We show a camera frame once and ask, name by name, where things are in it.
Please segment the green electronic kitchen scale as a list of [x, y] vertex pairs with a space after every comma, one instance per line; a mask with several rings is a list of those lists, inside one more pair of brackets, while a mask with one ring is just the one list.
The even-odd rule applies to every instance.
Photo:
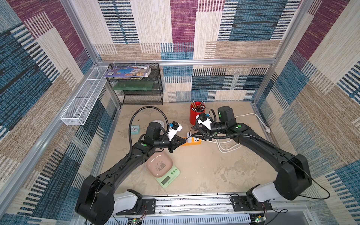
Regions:
[[180, 174], [181, 171], [175, 165], [173, 165], [171, 169], [162, 177], [155, 179], [162, 188], [166, 189]]

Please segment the pink panda scale bowl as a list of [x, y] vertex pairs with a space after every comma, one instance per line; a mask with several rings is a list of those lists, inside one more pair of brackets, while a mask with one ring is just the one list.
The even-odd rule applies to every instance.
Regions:
[[145, 166], [152, 176], [160, 178], [170, 171], [173, 160], [165, 152], [156, 152], [146, 161]]

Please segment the white usb charger adapter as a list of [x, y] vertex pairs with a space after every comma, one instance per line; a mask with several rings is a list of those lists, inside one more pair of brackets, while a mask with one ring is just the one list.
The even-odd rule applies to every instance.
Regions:
[[187, 133], [187, 143], [192, 143], [192, 136], [191, 132]]

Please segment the orange power strip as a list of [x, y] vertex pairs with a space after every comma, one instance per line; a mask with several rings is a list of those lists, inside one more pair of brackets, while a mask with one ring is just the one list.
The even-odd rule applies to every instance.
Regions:
[[195, 137], [184, 137], [184, 139], [186, 142], [183, 144], [183, 146], [200, 145], [202, 143], [201, 139]]

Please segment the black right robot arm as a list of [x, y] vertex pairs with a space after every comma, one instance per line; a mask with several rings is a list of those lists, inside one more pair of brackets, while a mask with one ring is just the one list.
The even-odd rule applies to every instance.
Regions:
[[294, 200], [315, 183], [305, 156], [286, 152], [259, 136], [250, 126], [238, 123], [229, 106], [220, 107], [217, 114], [219, 122], [206, 114], [195, 120], [196, 129], [205, 139], [232, 139], [252, 150], [277, 172], [275, 181], [250, 189], [247, 192], [250, 199], [260, 203], [278, 197]]

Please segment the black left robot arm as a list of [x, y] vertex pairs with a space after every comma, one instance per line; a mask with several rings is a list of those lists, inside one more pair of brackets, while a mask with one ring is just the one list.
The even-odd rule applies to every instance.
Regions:
[[115, 195], [120, 184], [140, 165], [145, 163], [157, 149], [167, 148], [173, 152], [186, 143], [186, 139], [177, 135], [182, 126], [177, 122], [166, 127], [158, 122], [149, 123], [146, 134], [136, 143], [129, 139], [129, 153], [104, 173], [88, 176], [82, 183], [75, 212], [94, 225], [104, 225], [111, 216], [127, 211], [139, 213], [143, 207], [143, 196], [132, 189]]

